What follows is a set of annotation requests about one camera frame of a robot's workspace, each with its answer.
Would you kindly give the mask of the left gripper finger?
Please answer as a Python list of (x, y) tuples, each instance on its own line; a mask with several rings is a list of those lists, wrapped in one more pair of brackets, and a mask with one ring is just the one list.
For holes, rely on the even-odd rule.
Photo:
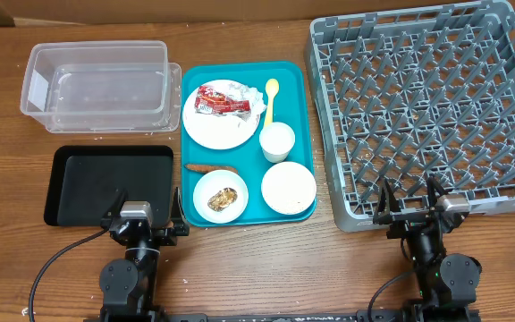
[(122, 206), (126, 202), (128, 198), (128, 192), (126, 190), (120, 190), (117, 192), (113, 203), (108, 207), (106, 214), (104, 215), (105, 219), (113, 219), (120, 215), (122, 210)]
[(182, 207), (182, 195), (178, 187), (175, 188), (173, 193), (173, 202), (170, 212), (170, 218), (174, 225), (184, 225), (184, 212)]

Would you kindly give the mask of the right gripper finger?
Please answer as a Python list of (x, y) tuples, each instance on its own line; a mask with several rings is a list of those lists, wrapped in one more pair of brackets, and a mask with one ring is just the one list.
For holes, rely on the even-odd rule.
[(394, 197), (391, 185), (386, 179), (383, 179), (379, 188), (376, 217), (382, 217), (400, 211), (399, 201)]
[(430, 209), (435, 207), (440, 197), (448, 194), (446, 189), (442, 187), (441, 183), (439, 183), (433, 175), (429, 175), (426, 178), (426, 190), (428, 206)]

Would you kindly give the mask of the small white bowl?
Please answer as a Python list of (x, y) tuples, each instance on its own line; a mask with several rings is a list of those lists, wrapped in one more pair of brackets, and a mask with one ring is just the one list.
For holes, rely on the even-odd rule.
[[(219, 190), (226, 187), (235, 189), (238, 198), (222, 212), (215, 212), (208, 207), (207, 202)], [(209, 223), (227, 224), (236, 220), (245, 211), (249, 203), (249, 191), (246, 183), (238, 174), (217, 170), (201, 177), (194, 188), (193, 202), (198, 214)]]

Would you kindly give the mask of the brown food chunk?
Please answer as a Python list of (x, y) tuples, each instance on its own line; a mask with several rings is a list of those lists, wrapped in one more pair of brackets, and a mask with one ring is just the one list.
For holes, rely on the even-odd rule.
[(219, 190), (214, 196), (212, 196), (207, 202), (207, 205), (215, 212), (222, 212), (234, 203), (237, 198), (237, 191), (233, 188), (226, 187)]

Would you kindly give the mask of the orange sweet potato stick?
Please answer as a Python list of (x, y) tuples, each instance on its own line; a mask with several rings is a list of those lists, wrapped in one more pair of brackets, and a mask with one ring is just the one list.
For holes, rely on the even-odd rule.
[(208, 174), (213, 171), (217, 170), (225, 170), (229, 172), (233, 172), (235, 174), (238, 174), (238, 170), (235, 169), (232, 166), (228, 165), (201, 165), (201, 164), (186, 164), (183, 166), (187, 170), (190, 170), (192, 172), (200, 173), (200, 174)]

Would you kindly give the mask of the white bowl with rice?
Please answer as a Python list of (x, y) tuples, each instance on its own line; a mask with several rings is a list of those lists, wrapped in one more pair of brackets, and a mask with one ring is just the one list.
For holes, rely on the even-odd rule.
[(302, 164), (284, 161), (272, 166), (261, 182), (266, 204), (275, 212), (292, 216), (302, 213), (315, 201), (317, 183)]

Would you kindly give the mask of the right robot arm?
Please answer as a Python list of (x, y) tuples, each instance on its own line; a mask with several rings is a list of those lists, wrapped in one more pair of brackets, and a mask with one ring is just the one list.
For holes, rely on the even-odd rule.
[[(379, 187), (375, 225), (386, 225), (386, 237), (399, 239), (412, 269), (381, 286), (367, 305), (369, 321), (455, 321), (479, 322), (480, 314), (469, 308), (477, 300), (476, 289), (482, 266), (467, 255), (449, 254), (443, 237), (460, 227), (470, 205), (460, 194), (450, 194), (434, 178), (426, 179), (428, 208), (408, 212), (401, 209), (387, 180)], [(390, 285), (411, 275), (417, 278), (420, 297), (407, 300), (397, 310), (375, 309), (377, 297)]]

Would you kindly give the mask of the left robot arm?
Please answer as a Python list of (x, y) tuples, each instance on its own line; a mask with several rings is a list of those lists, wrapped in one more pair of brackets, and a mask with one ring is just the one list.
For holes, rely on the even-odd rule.
[(125, 248), (123, 258), (107, 263), (99, 277), (103, 293), (101, 321), (167, 321), (162, 307), (155, 304), (156, 274), (160, 249), (175, 246), (177, 238), (190, 234), (183, 219), (179, 190), (173, 193), (170, 221), (163, 228), (153, 226), (154, 215), (146, 201), (129, 201), (122, 191), (101, 218), (100, 226)]

